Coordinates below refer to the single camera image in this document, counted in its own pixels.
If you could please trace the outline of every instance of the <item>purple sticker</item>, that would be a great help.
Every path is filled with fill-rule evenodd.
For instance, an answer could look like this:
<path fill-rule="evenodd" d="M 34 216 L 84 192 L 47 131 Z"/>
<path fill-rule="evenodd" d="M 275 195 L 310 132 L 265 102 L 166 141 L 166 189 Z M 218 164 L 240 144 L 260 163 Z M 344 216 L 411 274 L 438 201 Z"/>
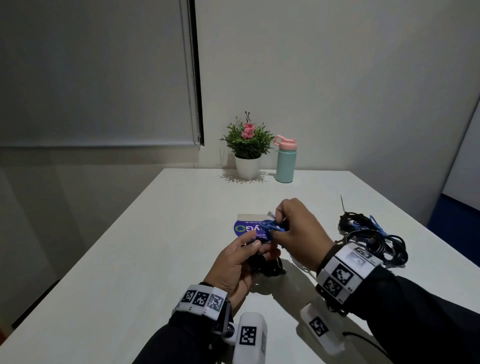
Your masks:
<path fill-rule="evenodd" d="M 256 230 L 257 231 L 257 237 L 259 238 L 267 238 L 267 235 L 265 234 L 265 231 L 259 228 L 259 224 L 261 221 L 240 221 L 237 220 L 235 222 L 235 225 L 233 225 L 233 231 L 235 231 L 235 234 L 237 236 L 240 236 L 248 231 Z"/>

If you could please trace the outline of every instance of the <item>person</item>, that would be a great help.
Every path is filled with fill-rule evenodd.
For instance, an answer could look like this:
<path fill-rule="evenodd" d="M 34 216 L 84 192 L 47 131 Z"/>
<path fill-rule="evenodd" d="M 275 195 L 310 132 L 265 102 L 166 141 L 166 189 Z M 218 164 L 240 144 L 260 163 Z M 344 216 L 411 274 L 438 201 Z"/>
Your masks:
<path fill-rule="evenodd" d="M 219 254 L 202 282 L 226 291 L 234 312 L 252 285 L 246 263 L 249 256 L 260 252 L 267 259 L 276 259 L 280 255 L 279 244 L 304 266 L 318 272 L 337 247 L 298 199 L 282 201 L 275 219 L 287 219 L 289 231 L 273 231 L 272 242 L 263 245 L 256 241 L 244 246 L 256 233 L 243 234 Z M 347 304 L 348 311 L 367 321 L 395 364 L 480 363 L 479 314 L 428 293 L 381 266 L 361 283 Z M 204 316 L 176 312 L 148 341 L 133 364 L 213 363 L 219 353 L 211 350 L 211 327 Z"/>

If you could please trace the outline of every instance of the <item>pink flower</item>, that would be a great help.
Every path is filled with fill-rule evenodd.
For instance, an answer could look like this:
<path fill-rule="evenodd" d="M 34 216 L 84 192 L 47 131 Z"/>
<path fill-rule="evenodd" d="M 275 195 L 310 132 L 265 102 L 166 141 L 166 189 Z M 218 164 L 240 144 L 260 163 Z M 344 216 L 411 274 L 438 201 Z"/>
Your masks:
<path fill-rule="evenodd" d="M 245 130 L 241 133 L 243 140 L 252 139 L 253 132 L 255 131 L 255 125 L 246 122 L 243 127 L 245 128 Z"/>

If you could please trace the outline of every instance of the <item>pink bottle lid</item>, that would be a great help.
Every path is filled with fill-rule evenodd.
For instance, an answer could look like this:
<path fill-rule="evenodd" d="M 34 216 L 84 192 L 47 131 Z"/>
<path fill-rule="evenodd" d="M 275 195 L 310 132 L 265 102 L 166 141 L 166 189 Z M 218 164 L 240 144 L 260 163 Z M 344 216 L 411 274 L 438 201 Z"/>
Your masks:
<path fill-rule="evenodd" d="M 273 144 L 283 150 L 297 150 L 297 141 L 295 139 L 288 139 L 281 135 L 277 135 L 273 139 Z"/>

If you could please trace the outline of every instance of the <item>water bottle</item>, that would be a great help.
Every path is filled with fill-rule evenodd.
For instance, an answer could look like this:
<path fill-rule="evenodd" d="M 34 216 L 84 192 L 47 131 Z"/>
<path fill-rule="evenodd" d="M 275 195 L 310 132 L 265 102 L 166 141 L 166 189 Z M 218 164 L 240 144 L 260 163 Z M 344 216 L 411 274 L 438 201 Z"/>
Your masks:
<path fill-rule="evenodd" d="M 277 135 L 273 139 L 273 144 L 279 148 L 275 179 L 282 183 L 290 183 L 293 181 L 293 172 L 295 171 L 297 142 L 295 139 L 287 139 Z"/>

